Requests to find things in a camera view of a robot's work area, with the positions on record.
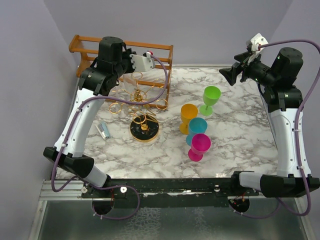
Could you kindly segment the clear wine glass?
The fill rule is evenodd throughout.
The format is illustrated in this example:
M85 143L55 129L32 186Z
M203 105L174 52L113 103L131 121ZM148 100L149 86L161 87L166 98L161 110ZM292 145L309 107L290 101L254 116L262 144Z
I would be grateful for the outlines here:
M137 80L135 79L133 73L126 73L122 76L123 78L123 84L124 84L124 89L131 94L134 92L138 85L137 85Z
M112 96L117 99L123 99L126 101L132 101L131 94L134 93L136 88L134 86L117 86L111 90ZM129 112L134 107L132 104L127 104L120 101L115 101L109 105L108 111L113 114L124 113L129 115Z

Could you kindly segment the green plastic goblet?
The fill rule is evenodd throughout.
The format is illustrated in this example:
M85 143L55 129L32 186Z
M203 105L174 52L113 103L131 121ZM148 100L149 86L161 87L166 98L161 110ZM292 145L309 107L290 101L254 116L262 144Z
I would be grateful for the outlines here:
M204 116L210 116L213 113L212 106L215 105L221 97L221 90L213 85L207 86L203 92L204 104L200 106L199 111Z

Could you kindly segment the orange plastic goblet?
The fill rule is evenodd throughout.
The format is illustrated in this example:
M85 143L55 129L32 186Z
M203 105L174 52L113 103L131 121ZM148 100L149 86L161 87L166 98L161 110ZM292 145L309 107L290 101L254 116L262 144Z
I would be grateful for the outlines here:
M182 134L184 135L189 134L189 129L188 129L189 122L192 119L196 118L197 115L198 115L198 108L194 104L187 103L181 107L180 118L182 123L179 126L179 130Z

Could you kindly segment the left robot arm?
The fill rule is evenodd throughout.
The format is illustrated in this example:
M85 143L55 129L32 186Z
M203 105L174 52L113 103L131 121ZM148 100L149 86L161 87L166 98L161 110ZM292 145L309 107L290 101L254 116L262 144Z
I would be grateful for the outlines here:
M131 54L122 39L102 38L97 57L79 77L74 105L62 134L53 147L43 151L55 167L93 185L94 193L101 198L110 193L110 177L95 166L93 158L84 155L85 142L104 97L123 74L133 72Z

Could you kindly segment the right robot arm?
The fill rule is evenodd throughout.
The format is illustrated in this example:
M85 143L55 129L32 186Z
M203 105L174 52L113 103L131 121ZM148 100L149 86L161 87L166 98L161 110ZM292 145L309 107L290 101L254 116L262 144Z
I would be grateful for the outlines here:
M295 120L303 95L294 86L303 66L303 54L291 47L281 48L271 67L261 62L261 55L244 52L234 57L230 68L219 73L233 86L237 76L241 82L254 80L266 103L265 111L276 143L278 161L275 175L253 171L236 171L229 189L240 196L247 189L261 192L267 198L298 198L320 187L320 179L309 168L302 133L302 119Z

